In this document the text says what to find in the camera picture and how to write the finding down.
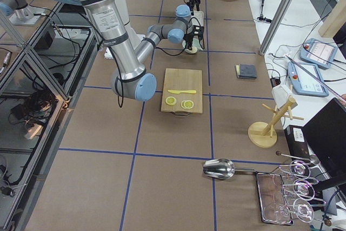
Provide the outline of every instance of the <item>blue cable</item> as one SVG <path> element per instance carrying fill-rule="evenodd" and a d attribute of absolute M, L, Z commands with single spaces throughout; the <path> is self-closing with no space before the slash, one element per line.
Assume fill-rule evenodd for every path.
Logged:
<path fill-rule="evenodd" d="M 323 223 L 324 223 L 324 220 L 326 219 L 327 217 L 327 211 L 329 209 L 329 206 L 330 206 L 330 203 L 331 201 L 333 200 L 333 197 L 335 197 L 335 195 L 340 191 L 339 188 L 336 188 L 336 191 L 333 193 L 333 195 L 330 197 L 329 201 L 328 201 L 328 204 L 325 208 L 325 211 L 324 211 L 324 215 L 323 215 L 323 219 L 322 219 L 322 223 L 321 223 L 321 226 L 320 226 L 320 231 L 322 231 L 322 227 L 323 227 Z"/>

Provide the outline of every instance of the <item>metal tray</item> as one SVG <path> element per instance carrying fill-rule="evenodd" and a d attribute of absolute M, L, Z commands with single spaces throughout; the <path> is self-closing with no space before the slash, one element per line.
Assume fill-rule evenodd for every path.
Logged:
<path fill-rule="evenodd" d="M 259 207 L 261 209 L 261 218 L 262 222 L 264 223 L 270 223 L 274 225 L 280 225 L 280 226 L 291 226 L 294 224 L 293 220 L 286 223 L 275 223 L 274 220 L 266 220 L 263 217 L 263 209 L 264 207 L 274 203 L 274 197 L 275 201 L 278 203 L 282 203 L 287 205 L 286 200 L 283 197 L 282 194 L 282 178 L 279 174 L 273 174 L 273 173 L 256 173 L 256 187 L 257 187 L 257 194 L 258 194 L 258 200 L 259 200 Z"/>

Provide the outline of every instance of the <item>metal scoop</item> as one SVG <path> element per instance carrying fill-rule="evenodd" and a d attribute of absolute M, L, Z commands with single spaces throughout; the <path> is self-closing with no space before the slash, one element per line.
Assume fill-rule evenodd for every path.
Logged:
<path fill-rule="evenodd" d="M 206 176 L 226 180 L 231 178 L 236 171 L 255 172 L 252 168 L 236 168 L 229 159 L 208 160 L 203 165 L 203 173 Z"/>
<path fill-rule="evenodd" d="M 311 154 L 310 155 L 310 159 L 283 154 L 280 151 L 276 151 L 275 154 L 278 155 L 278 156 L 281 155 L 281 156 L 286 156 L 286 157 L 290 157 L 290 158 L 294 158 L 294 159 L 299 159 L 299 160 L 303 160 L 303 161 L 309 161 L 311 164 L 314 164 L 314 165 L 318 165 L 320 163 L 319 158 L 317 158 L 317 156 L 315 154 Z"/>

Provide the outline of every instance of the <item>computer screen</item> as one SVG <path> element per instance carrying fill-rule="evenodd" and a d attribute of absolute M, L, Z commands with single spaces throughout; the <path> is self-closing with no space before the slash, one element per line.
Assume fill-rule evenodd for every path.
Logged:
<path fill-rule="evenodd" d="M 346 174 L 346 108 L 336 98 L 325 105 L 303 128 L 310 148 L 331 177 Z M 346 184 L 339 186 L 346 195 Z"/>

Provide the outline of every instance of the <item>wooden base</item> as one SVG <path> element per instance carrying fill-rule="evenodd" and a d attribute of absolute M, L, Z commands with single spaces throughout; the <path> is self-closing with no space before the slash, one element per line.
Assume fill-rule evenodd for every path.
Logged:
<path fill-rule="evenodd" d="M 261 148 L 273 147 L 277 141 L 277 135 L 275 130 L 272 132 L 272 137 L 270 137 L 270 131 L 266 135 L 261 135 L 264 128 L 268 124 L 265 122 L 255 122 L 248 129 L 248 135 L 252 143 Z"/>

